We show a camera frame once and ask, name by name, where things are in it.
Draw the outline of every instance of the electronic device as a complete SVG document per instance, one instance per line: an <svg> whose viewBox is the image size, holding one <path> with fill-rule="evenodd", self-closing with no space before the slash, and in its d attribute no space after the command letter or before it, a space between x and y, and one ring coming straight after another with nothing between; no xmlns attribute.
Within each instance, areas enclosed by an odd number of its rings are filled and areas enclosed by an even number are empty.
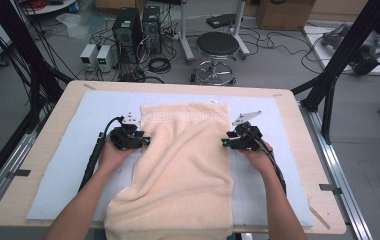
<svg viewBox="0 0 380 240"><path fill-rule="evenodd" d="M112 70L113 65L115 65L115 59L110 45L102 45L99 54L97 54L97 62L102 72L110 72Z"/></svg>
<svg viewBox="0 0 380 240"><path fill-rule="evenodd" d="M143 40L137 8L121 8L112 26L120 63L138 63L138 45Z"/></svg>
<svg viewBox="0 0 380 240"><path fill-rule="evenodd" d="M222 146L229 147L231 149L242 149L249 151L263 151L270 159L274 166L275 173L280 180L281 187L286 194L286 182L281 172L280 167L275 161L272 150L262 140L262 133L257 126L252 126L249 120L261 114L261 111L240 114L236 121L233 122L233 126L237 125L233 131L227 132L229 139L221 139Z"/></svg>
<svg viewBox="0 0 380 240"><path fill-rule="evenodd" d="M97 46L96 44L87 44L81 53L81 61L87 67L87 71L95 71L97 64Z"/></svg>
<svg viewBox="0 0 380 240"><path fill-rule="evenodd" d="M137 131L138 127L134 124L135 121L127 121L127 119L133 118L130 115L128 115L127 118L124 118L123 116L116 117L109 121L104 132L99 133L99 137L97 138L96 145L94 146L93 152L88 160L83 180L81 181L78 191L81 191L88 180L90 180L93 176L97 160L99 159L99 155L102 152L103 146L105 145L107 139L110 139L113 145L119 150L138 149L150 144L150 137L143 137L144 132ZM109 134L107 134L110 125L115 121L119 122L121 126L115 127Z"/></svg>
<svg viewBox="0 0 380 240"><path fill-rule="evenodd" d="M162 53L161 8L159 6L147 6L144 8L141 24L146 38L146 47L150 53Z"/></svg>
<svg viewBox="0 0 380 240"><path fill-rule="evenodd" d="M351 27L352 25L343 23L336 29L324 33L321 44L323 46L330 45L333 49L337 49ZM356 74L365 75L380 65L380 62L377 60L378 58L380 58L380 36L373 31L358 49L349 66L352 67Z"/></svg>
<svg viewBox="0 0 380 240"><path fill-rule="evenodd" d="M222 14L217 17L210 17L206 19L206 23L209 24L212 28L219 28L230 26L236 21L236 14Z"/></svg>

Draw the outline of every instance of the cardboard box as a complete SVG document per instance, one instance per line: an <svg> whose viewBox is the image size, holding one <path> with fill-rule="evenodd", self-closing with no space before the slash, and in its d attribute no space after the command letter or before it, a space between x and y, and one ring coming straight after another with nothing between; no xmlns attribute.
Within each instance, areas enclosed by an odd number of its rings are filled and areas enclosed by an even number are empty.
<svg viewBox="0 0 380 240"><path fill-rule="evenodd" d="M315 0L287 0L282 4L261 0L256 20L261 29L303 30Z"/></svg>
<svg viewBox="0 0 380 240"><path fill-rule="evenodd" d="M255 17L258 12L258 6L259 4L252 4L250 1L246 1L243 16Z"/></svg>
<svg viewBox="0 0 380 240"><path fill-rule="evenodd" d="M146 5L146 0L95 0L96 8L110 13L115 13L123 7L138 8L140 13Z"/></svg>

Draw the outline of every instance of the human hand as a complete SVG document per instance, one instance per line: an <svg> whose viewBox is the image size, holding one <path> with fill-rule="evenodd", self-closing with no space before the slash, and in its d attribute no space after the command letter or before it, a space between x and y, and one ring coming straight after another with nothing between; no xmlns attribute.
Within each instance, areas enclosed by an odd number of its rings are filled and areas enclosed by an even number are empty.
<svg viewBox="0 0 380 240"><path fill-rule="evenodd" d="M267 142L265 142L265 144L267 145L268 150L272 152L273 148L271 147L271 145ZM268 173L269 171L274 171L274 166L272 165L271 160L264 151L239 151L249 159L250 164L262 175Z"/></svg>
<svg viewBox="0 0 380 240"><path fill-rule="evenodd" d="M135 150L136 149L118 150L111 140L106 141L100 153L99 167L97 170L108 173L109 175L112 174L115 169L122 165L125 158L135 152Z"/></svg>

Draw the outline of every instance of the black pole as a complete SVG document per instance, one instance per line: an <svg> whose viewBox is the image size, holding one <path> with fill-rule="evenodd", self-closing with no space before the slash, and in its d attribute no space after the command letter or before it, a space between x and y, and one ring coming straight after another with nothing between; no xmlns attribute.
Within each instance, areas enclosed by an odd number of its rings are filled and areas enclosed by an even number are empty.
<svg viewBox="0 0 380 240"><path fill-rule="evenodd" d="M312 88L306 99L301 101L302 106L309 111L317 111L318 105L326 97L321 133L328 144L331 144L329 133L337 80L379 21L380 0L369 0L324 71L311 81L292 89L296 95Z"/></svg>
<svg viewBox="0 0 380 240"><path fill-rule="evenodd" d="M69 83L72 79L45 61L13 4L0 0L0 25L28 67L32 114L29 128L33 129L39 124L40 109L48 103L55 104L63 93L57 80Z"/></svg>

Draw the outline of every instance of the gray floor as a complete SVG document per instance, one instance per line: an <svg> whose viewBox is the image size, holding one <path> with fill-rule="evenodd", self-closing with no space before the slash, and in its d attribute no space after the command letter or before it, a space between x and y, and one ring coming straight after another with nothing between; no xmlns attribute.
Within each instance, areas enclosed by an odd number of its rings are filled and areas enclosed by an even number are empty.
<svg viewBox="0 0 380 240"><path fill-rule="evenodd" d="M100 19L91 12L81 13L88 19L92 19L94 25L91 30L103 27ZM48 15L42 19L46 24L56 23L56 15ZM246 18L243 26L256 27L253 18ZM83 69L79 55L88 43L88 39L76 40L67 38L67 32L63 25L44 27L50 33L49 42L65 61L68 67L77 74ZM189 42L195 46L198 31L210 31L204 23L204 18L194 18L188 21ZM261 39L264 39L270 31L260 31ZM253 32L242 30L242 34ZM293 37L305 39L300 32L283 32ZM243 40L254 42L251 36L242 35ZM284 45L290 51L307 49L307 46L294 39L274 35L275 45ZM251 52L256 48L247 45ZM191 84L190 74L200 62L195 49L193 52L197 60L190 65L186 64L181 46L174 44L177 56L171 61L172 69L162 75L163 80L169 84ZM284 48L259 49L255 55L245 60L238 58L236 62L230 61L237 83L233 87L253 88L281 88L292 89L314 78L317 74L307 70L300 63L304 53L290 55ZM314 71L321 71L316 62L304 60L304 63ZM58 61L62 72L72 75ZM79 79L85 79L85 74L78 74ZM307 93L296 96L298 100L306 97ZM337 153L346 178L357 199L357 203L368 224L371 235L380 239L380 77L355 76L342 74L336 86L333 117L331 123L331 141ZM0 150L23 119L29 106L27 97L20 79L12 67L0 67ZM1 228L0 239L38 239L42 238L45 229L40 228ZM310 235L310 239L354 239L350 226L344 235ZM265 234L257 234L254 239L267 239Z"/></svg>

